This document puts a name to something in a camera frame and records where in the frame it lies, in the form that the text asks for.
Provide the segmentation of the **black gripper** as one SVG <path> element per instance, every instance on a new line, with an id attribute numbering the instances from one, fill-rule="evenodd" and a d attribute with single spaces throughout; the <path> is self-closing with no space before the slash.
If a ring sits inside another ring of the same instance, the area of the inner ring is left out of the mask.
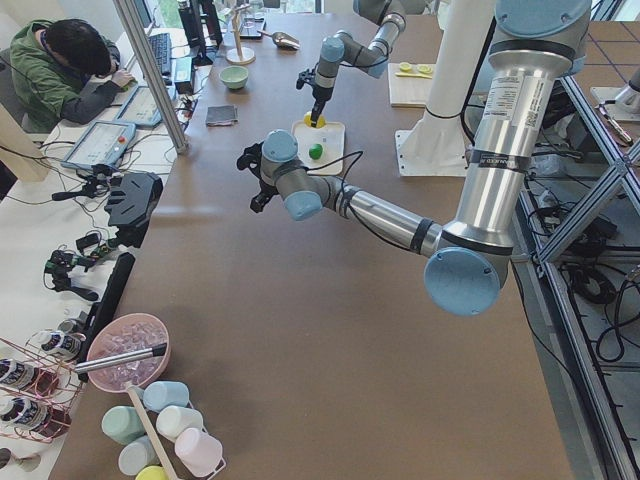
<path id="1" fill-rule="evenodd" d="M 312 107 L 313 116 L 317 117 L 323 113 L 325 104 L 331 99 L 333 94 L 333 71 L 315 68 L 307 69 L 298 75 L 296 89 L 301 90 L 305 85 L 312 88 L 312 96 L 315 103 Z"/>
<path id="2" fill-rule="evenodd" d="M 267 184 L 262 179 L 262 145 L 263 143 L 260 142 L 246 147 L 243 153 L 236 160 L 236 167 L 238 170 L 243 171 L 248 169 L 259 180 L 260 191 L 251 199 L 250 202 L 250 208 L 255 213 L 261 213 L 271 199 L 278 194 L 278 191 L 274 186 Z"/>

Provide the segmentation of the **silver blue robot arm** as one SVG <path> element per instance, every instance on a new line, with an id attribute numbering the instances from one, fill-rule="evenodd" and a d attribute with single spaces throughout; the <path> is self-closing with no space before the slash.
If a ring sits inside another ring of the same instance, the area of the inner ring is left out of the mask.
<path id="1" fill-rule="evenodd" d="M 406 29 L 409 7 L 402 1 L 354 1 L 353 10 L 360 17 L 378 26 L 368 46 L 340 30 L 322 41 L 319 58 L 312 69 L 299 73 L 296 88 L 309 85 L 314 105 L 306 121 L 311 128 L 320 128 L 320 118 L 326 103 L 332 98 L 339 68 L 356 68 L 379 78 L 386 68 L 393 46 Z"/>
<path id="2" fill-rule="evenodd" d="M 442 309 L 480 314 L 497 300 L 513 251 L 511 218 L 557 79 L 585 60 L 587 1 L 456 1 L 439 47 L 425 113 L 396 152 L 412 172 L 464 173 L 445 225 L 354 186 L 312 175 L 286 130 L 246 148 L 237 166 L 260 183 L 260 212 L 280 197 L 292 219 L 328 208 L 383 241 L 427 258 L 424 283 Z"/>

